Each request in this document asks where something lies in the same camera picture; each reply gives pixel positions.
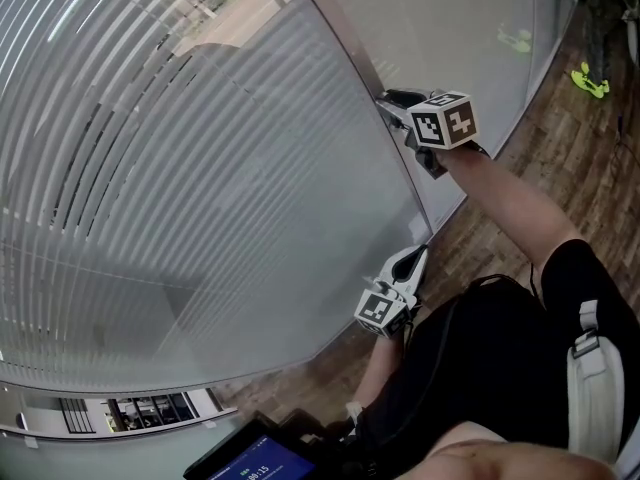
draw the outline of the forearm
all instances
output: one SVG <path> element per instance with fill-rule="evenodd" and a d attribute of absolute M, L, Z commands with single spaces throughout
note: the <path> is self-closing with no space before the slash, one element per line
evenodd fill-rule
<path fill-rule="evenodd" d="M 458 148 L 439 153 L 438 158 L 539 272 L 559 245 L 580 238 L 556 203 L 485 155 Z"/>
<path fill-rule="evenodd" d="M 367 370 L 360 381 L 353 399 L 362 407 L 370 405 L 380 394 L 391 374 L 402 361 L 404 333 L 398 332 L 392 339 L 378 338 L 369 358 Z"/>

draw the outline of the yellow object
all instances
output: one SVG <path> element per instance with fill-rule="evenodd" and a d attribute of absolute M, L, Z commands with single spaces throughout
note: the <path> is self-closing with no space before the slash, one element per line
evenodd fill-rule
<path fill-rule="evenodd" d="M 521 37 L 516 38 L 516 37 L 510 36 L 509 34 L 505 34 L 502 28 L 498 29 L 498 41 L 511 46 L 511 48 L 513 48 L 515 51 L 519 53 L 529 53 L 531 51 L 531 45 Z"/>
<path fill-rule="evenodd" d="M 589 64 L 587 64 L 586 62 L 583 62 L 582 64 L 580 64 L 580 69 L 582 70 L 582 72 L 585 75 L 589 74 Z M 611 89 L 609 88 L 609 80 L 603 80 L 602 81 L 602 92 L 604 94 L 609 94 L 609 92 L 611 91 Z"/>
<path fill-rule="evenodd" d="M 587 75 L 581 71 L 572 71 L 571 80 L 573 80 L 573 83 L 580 87 L 580 89 L 590 92 L 599 100 L 604 98 L 604 88 L 601 85 L 595 85 L 591 80 L 589 80 Z"/>

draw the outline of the display screen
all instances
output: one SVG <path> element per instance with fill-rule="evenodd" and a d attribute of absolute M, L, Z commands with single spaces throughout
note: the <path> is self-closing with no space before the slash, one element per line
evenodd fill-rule
<path fill-rule="evenodd" d="M 314 467 L 273 439 L 262 436 L 209 480 L 300 480 Z"/>

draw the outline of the backpack strap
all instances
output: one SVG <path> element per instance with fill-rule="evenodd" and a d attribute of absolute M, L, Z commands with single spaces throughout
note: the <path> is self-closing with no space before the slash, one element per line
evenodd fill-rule
<path fill-rule="evenodd" d="M 624 371 L 618 349 L 598 335 L 597 308 L 597 300 L 582 303 L 584 334 L 567 352 L 569 451 L 613 464 L 622 434 Z"/>

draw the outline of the parquet floor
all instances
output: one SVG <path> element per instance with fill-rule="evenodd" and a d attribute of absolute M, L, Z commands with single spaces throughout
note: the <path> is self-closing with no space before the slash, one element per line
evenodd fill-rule
<path fill-rule="evenodd" d="M 567 36 L 499 162 L 545 190 L 579 226 L 622 294 L 640 313 L 640 168 L 620 149 L 612 164 L 620 114 L 630 121 L 624 140 L 640 157 L 640 81 L 626 51 L 624 29 L 614 45 L 612 91 L 596 100 L 578 90 L 569 73 L 579 66 L 579 8 Z M 483 275 L 504 273 L 527 286 L 529 263 L 498 228 L 465 202 L 431 245 L 422 296 L 435 308 Z M 215 390 L 242 413 L 260 410 L 278 420 L 301 407 L 323 423 L 344 418 L 374 338 L 357 325 L 308 364 Z"/>

